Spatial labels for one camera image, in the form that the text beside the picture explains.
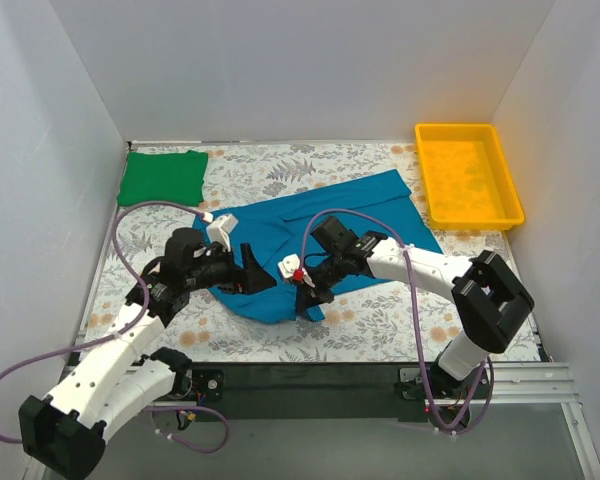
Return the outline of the blue t shirt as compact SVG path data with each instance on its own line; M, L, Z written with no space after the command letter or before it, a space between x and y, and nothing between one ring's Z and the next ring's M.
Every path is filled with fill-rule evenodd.
M392 227L405 244L442 253L434 235L411 202L410 195L411 190L394 169L300 194L216 210L213 214L232 214L238 220L230 234L232 247L237 247L236 263L240 266L243 263L240 244L249 243L258 263L279 281L278 262L291 254L300 255L309 221L317 213L330 208L357 211L373 217ZM330 216L337 217L343 226L323 226ZM353 239L353 234L344 233L345 229L351 230L357 237L368 231L390 235L367 219L332 212L312 225L306 254L344 254L355 243L345 243L347 236ZM335 285L332 291L334 294L348 293L380 283L386 281L352 275ZM278 283L274 288L254 295L228 294L219 288L212 288L210 292L231 312L263 324L296 319L297 290L292 284Z

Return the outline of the yellow plastic bin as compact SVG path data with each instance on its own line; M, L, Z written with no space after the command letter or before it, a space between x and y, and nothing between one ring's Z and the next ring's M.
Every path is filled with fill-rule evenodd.
M493 125L419 123L414 132L432 228L507 231L524 223Z

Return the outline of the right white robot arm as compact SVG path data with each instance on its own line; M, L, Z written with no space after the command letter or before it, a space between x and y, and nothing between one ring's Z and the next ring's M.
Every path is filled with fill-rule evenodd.
M444 397L459 395L482 361L505 352L535 307L516 274L489 250L476 257L447 256L401 245L381 232L358 236L335 216L311 235L325 251L324 260L307 266L293 254L278 264L281 277L296 287L299 315L332 302L334 287L349 276L398 281L455 305L462 330L428 370L431 389Z

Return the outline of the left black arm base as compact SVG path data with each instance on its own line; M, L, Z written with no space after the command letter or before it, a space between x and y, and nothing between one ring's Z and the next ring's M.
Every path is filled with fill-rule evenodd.
M219 402L223 395L224 372L200 367L184 353L161 347L148 359L161 362L175 373L171 390L160 401Z

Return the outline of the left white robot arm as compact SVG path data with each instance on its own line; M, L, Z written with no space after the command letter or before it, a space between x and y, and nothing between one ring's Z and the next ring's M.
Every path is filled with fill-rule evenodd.
M85 479L111 437L154 400L185 398L193 386L184 354L154 353L131 377L143 350L188 304L197 290L218 287L256 294L275 286L247 243L236 260L228 235L211 227L178 228L162 256L149 262L108 330L71 374L43 398L29 396L18 411L24 451L66 479Z

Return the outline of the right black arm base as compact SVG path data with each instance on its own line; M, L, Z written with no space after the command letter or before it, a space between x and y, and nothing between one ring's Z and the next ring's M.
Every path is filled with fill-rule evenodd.
M456 380L447 381L435 375L429 375L429 385L435 400L464 400L471 391L478 368L461 382ZM477 383L474 399L486 399L491 386L486 371L480 376ZM404 400L426 400L424 380L419 368L401 368L398 371L398 379L394 383L394 392Z

